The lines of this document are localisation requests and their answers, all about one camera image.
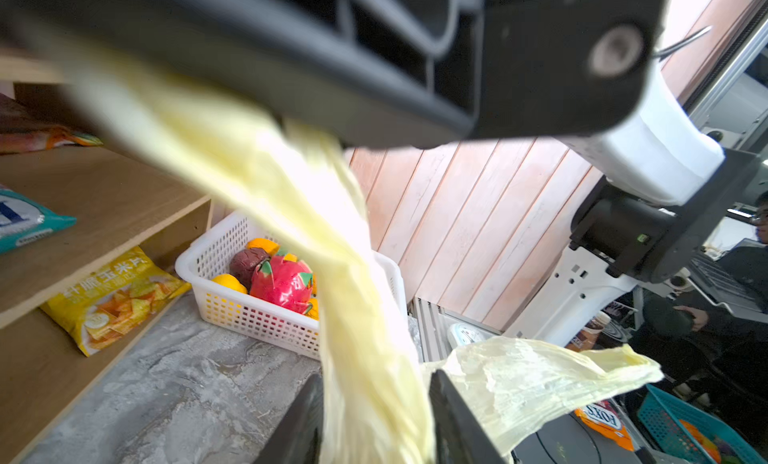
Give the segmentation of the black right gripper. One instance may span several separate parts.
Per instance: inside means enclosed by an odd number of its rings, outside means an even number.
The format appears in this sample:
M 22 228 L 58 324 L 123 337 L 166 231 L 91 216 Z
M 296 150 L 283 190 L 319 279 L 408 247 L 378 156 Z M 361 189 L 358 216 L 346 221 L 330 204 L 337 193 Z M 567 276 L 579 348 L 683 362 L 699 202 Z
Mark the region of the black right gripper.
M 1 0 L 355 147 L 588 134 L 636 108 L 664 0 Z

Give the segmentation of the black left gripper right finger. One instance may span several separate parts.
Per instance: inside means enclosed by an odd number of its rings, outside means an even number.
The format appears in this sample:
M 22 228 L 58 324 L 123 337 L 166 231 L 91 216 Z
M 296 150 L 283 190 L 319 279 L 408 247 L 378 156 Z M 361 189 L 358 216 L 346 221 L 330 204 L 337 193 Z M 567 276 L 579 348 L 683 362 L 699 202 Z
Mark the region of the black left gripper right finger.
M 444 371 L 432 373 L 429 398 L 435 424 L 436 463 L 505 462 Z

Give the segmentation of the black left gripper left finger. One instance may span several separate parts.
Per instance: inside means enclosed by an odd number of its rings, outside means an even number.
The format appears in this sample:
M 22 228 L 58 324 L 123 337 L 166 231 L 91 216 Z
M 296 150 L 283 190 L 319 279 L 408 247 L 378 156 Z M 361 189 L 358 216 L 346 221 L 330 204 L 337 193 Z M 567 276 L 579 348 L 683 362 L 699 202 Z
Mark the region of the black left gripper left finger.
M 253 463 L 318 463 L 323 414 L 323 381 L 320 374 L 313 374 L 306 380 Z

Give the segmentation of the orange-print plastic grocery bag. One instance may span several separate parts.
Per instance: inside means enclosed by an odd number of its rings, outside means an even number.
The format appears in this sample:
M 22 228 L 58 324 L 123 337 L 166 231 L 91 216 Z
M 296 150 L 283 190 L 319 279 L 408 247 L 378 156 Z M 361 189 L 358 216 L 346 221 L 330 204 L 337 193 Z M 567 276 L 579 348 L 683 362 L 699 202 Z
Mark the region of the orange-print plastic grocery bag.
M 316 273 L 321 461 L 434 462 L 431 368 L 418 362 L 374 259 L 365 201 L 338 140 L 82 38 L 44 34 L 38 45 L 98 125 L 242 210 Z M 575 353 L 503 337 L 455 352 L 439 368 L 457 379 L 498 457 L 551 420 L 662 376 L 655 361 L 628 347 Z

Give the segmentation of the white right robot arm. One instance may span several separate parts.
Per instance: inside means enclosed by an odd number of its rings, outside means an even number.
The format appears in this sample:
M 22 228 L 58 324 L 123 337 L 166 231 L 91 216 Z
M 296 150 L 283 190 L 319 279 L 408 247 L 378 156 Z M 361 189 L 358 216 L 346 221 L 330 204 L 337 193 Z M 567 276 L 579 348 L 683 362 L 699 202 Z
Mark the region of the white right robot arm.
M 559 137 L 603 174 L 568 250 L 511 326 L 564 344 L 599 308 L 686 266 L 758 169 L 700 134 L 665 86 L 664 0 L 1 0 L 101 126 L 169 171 L 255 200 L 237 115 L 340 145 L 431 149 Z

